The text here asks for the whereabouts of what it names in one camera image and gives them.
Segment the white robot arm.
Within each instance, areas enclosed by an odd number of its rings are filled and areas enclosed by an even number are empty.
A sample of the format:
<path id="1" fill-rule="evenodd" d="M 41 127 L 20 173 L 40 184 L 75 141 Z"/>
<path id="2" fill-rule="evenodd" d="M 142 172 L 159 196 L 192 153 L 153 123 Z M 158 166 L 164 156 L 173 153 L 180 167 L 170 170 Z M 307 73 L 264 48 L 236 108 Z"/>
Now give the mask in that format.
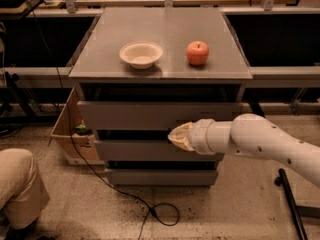
<path id="1" fill-rule="evenodd" d="M 168 139 L 200 155 L 226 153 L 275 160 L 320 186 L 320 148 L 292 137 L 264 117 L 242 114 L 233 121 L 201 119 L 173 129 Z"/>

